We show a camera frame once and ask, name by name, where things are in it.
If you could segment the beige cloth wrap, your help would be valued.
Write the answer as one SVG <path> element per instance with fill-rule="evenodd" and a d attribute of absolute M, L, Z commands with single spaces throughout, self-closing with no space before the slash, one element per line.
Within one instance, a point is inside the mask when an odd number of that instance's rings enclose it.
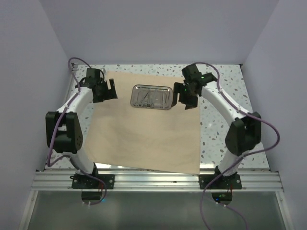
<path fill-rule="evenodd" d="M 138 84 L 173 87 L 182 77 L 108 71 L 117 98 L 94 104 L 84 149 L 96 163 L 198 174 L 200 112 L 178 103 L 169 110 L 135 108 L 132 88 Z"/>

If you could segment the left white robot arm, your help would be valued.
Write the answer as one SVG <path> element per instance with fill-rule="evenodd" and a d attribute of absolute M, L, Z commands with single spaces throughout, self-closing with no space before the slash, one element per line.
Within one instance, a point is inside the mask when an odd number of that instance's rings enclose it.
<path fill-rule="evenodd" d="M 85 174 L 83 183 L 95 188 L 100 182 L 94 173 L 95 163 L 88 158 L 83 148 L 83 133 L 79 116 L 89 103 L 101 103 L 116 99 L 113 79 L 105 80 L 105 71 L 88 68 L 86 75 L 76 81 L 70 98 L 54 112 L 47 112 L 46 137 L 49 153 L 47 166 L 51 167 L 63 158 L 69 159 L 77 173 Z"/>

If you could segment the steel instrument tray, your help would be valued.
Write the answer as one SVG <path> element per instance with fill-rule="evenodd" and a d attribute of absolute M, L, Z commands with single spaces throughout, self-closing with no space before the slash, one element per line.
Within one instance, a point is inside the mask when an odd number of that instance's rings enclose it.
<path fill-rule="evenodd" d="M 134 108 L 169 110 L 172 96 L 170 87 L 138 84 L 132 88 L 130 104 Z"/>

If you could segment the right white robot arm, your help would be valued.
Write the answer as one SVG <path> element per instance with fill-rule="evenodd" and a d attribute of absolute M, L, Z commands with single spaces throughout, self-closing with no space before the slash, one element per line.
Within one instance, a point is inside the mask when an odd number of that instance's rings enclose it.
<path fill-rule="evenodd" d="M 174 83 L 172 106 L 182 103 L 186 110 L 193 109 L 198 106 L 198 98 L 202 97 L 214 106 L 229 125 L 225 137 L 227 151 L 213 177 L 217 187 L 225 188 L 230 184 L 231 176 L 237 174 L 244 154 L 260 143 L 261 116 L 240 106 L 220 86 L 219 76 L 201 73 L 196 64 L 184 67 L 182 75 L 183 82 Z"/>

